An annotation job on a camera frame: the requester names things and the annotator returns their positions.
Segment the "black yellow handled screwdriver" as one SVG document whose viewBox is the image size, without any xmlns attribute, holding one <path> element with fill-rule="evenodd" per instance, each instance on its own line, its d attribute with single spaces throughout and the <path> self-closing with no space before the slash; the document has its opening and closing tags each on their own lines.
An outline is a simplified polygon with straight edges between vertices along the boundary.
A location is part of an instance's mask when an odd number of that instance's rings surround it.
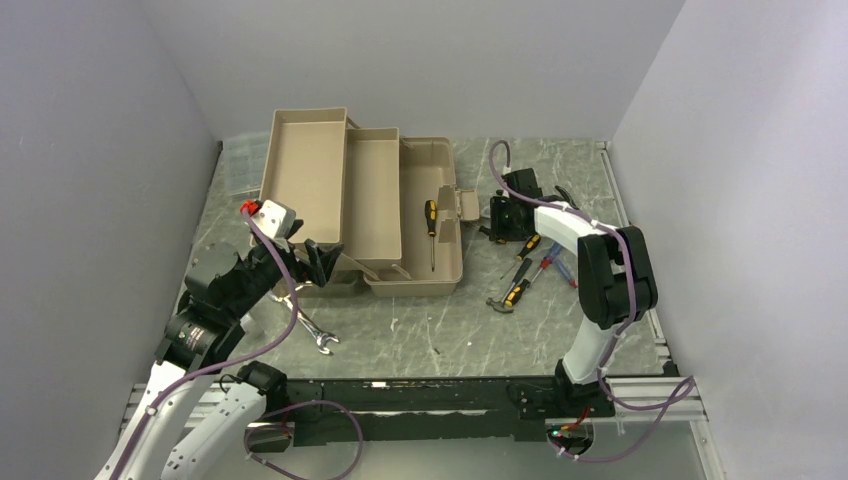
<svg viewBox="0 0 848 480">
<path fill-rule="evenodd" d="M 436 225 L 437 225 L 437 206 L 436 202 L 432 199 L 425 201 L 425 217 L 426 217 L 426 227 L 427 234 L 430 239 L 430 265 L 431 271 L 435 271 L 435 237 L 436 237 Z"/>
</svg>

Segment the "claw hammer yellow black handle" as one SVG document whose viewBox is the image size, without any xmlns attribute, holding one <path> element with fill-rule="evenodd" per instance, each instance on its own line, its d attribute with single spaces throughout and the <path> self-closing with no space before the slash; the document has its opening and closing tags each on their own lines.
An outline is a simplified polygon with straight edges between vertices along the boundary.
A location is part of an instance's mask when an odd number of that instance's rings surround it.
<svg viewBox="0 0 848 480">
<path fill-rule="evenodd" d="M 502 298 L 498 301 L 489 297 L 486 300 L 486 305 L 491 307 L 495 312 L 502 314 L 511 314 L 513 312 L 513 308 L 511 306 L 507 306 L 506 302 L 509 298 L 509 295 L 513 292 L 513 290 L 518 286 L 518 284 L 523 280 L 527 270 L 532 265 L 533 260 L 531 258 L 525 258 L 521 265 L 516 270 L 511 283 L 509 285 L 509 289 L 503 294 Z"/>
</svg>

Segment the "red handled screwdriver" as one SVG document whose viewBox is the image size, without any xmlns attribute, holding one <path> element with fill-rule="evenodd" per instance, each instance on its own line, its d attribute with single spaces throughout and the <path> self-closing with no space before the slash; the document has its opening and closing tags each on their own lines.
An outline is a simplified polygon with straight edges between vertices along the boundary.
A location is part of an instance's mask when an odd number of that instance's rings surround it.
<svg viewBox="0 0 848 480">
<path fill-rule="evenodd" d="M 536 281 L 536 279 L 537 279 L 537 277 L 538 277 L 538 276 L 539 276 L 539 275 L 540 275 L 540 274 L 541 274 L 541 273 L 542 273 L 542 272 L 543 272 L 543 271 L 544 271 L 544 270 L 545 270 L 548 266 L 550 266 L 550 265 L 551 265 L 551 264 L 552 264 L 552 263 L 553 263 L 553 262 L 557 259 L 557 257 L 558 257 L 558 255 L 560 254 L 561 250 L 562 250 L 562 246 L 561 246 L 561 245 L 559 245 L 559 244 L 557 244 L 557 243 L 554 243 L 554 244 L 550 247 L 550 249 L 548 250 L 548 252 L 546 253 L 546 255 L 545 255 L 545 256 L 543 257 L 543 259 L 541 260 L 541 262 L 540 262 L 540 264 L 539 264 L 538 268 L 535 270 L 534 274 L 533 274 L 533 275 L 532 275 L 532 277 L 530 278 L 530 283 L 535 282 L 535 281 Z"/>
</svg>

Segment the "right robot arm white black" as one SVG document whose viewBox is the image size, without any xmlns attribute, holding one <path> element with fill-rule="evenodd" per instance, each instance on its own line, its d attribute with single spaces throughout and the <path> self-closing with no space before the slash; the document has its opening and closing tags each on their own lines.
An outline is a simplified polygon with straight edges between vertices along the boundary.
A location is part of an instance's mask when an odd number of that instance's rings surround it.
<svg viewBox="0 0 848 480">
<path fill-rule="evenodd" d="M 642 231 L 592 219 L 566 201 L 543 201 L 495 180 L 511 198 L 534 207 L 534 229 L 577 257 L 583 320 L 561 360 L 565 379 L 551 388 L 557 411 L 574 415 L 590 399 L 587 384 L 600 383 L 618 339 L 658 303 L 658 288 Z"/>
</svg>

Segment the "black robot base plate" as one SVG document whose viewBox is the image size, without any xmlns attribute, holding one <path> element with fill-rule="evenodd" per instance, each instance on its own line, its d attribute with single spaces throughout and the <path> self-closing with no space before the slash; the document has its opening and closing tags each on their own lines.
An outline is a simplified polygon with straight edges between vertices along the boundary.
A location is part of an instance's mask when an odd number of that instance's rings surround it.
<svg viewBox="0 0 848 480">
<path fill-rule="evenodd" d="M 296 446 L 358 438 L 543 441 L 551 428 L 614 414 L 598 389 L 567 387 L 555 376 L 290 379 L 258 425 Z"/>
</svg>

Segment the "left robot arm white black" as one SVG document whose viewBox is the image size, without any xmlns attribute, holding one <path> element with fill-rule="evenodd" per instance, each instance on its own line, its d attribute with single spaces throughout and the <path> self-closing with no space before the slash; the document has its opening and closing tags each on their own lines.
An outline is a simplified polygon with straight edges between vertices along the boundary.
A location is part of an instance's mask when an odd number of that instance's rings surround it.
<svg viewBox="0 0 848 480">
<path fill-rule="evenodd" d="M 190 478 L 210 463 L 238 424 L 248 425 L 257 416 L 272 420 L 285 411 L 284 374 L 253 354 L 237 359 L 231 354 L 245 335 L 243 318 L 280 281 L 327 283 L 342 245 L 321 248 L 307 241 L 305 246 L 305 259 L 276 243 L 259 243 L 245 256 L 229 243 L 196 253 L 155 351 L 146 390 L 98 478 Z M 222 370 L 235 365 L 242 367 L 235 393 L 184 436 L 203 394 Z"/>
</svg>

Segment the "translucent brown tool box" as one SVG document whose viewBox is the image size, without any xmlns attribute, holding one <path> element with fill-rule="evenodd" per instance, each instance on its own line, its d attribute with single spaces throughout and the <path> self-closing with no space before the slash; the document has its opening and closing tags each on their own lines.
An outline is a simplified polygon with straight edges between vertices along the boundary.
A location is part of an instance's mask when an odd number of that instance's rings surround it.
<svg viewBox="0 0 848 480">
<path fill-rule="evenodd" d="M 429 199 L 437 206 L 434 272 Z M 274 112 L 258 200 L 296 212 L 284 246 L 303 258 L 305 241 L 344 245 L 331 295 L 357 280 L 379 297 L 452 294 L 463 278 L 461 226 L 480 217 L 476 191 L 458 184 L 448 139 L 362 128 L 343 107 Z"/>
</svg>

